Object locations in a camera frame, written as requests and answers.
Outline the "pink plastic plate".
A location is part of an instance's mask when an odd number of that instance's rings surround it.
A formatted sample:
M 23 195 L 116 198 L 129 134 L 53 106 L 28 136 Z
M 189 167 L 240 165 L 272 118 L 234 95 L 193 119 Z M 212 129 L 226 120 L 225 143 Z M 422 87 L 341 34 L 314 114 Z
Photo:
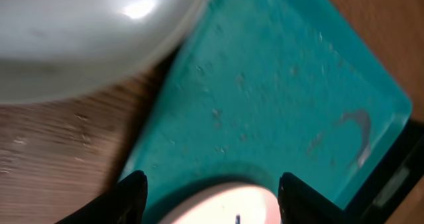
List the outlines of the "pink plastic plate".
M 206 188 L 171 209 L 159 224 L 280 224 L 276 195 L 261 186 L 228 182 Z

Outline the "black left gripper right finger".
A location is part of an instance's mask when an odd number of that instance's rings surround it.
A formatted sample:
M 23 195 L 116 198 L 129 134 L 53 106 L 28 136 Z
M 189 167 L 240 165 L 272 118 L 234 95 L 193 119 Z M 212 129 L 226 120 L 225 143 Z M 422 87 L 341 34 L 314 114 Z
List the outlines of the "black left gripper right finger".
M 291 172 L 280 178 L 278 205 L 283 224 L 351 223 L 342 209 Z

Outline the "light blue plastic plate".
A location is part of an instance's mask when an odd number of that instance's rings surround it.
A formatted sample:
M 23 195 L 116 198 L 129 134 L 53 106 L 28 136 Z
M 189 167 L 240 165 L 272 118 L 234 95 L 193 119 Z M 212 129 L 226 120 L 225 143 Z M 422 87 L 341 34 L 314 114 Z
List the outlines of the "light blue plastic plate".
M 208 0 L 1 0 L 1 102 L 84 95 L 155 65 Z

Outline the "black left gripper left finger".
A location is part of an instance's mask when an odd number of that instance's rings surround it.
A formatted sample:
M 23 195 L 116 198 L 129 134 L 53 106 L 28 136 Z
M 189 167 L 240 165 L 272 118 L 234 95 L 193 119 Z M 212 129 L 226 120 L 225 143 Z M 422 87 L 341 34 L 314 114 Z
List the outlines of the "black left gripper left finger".
M 147 195 L 147 177 L 137 170 L 57 224 L 140 224 Z

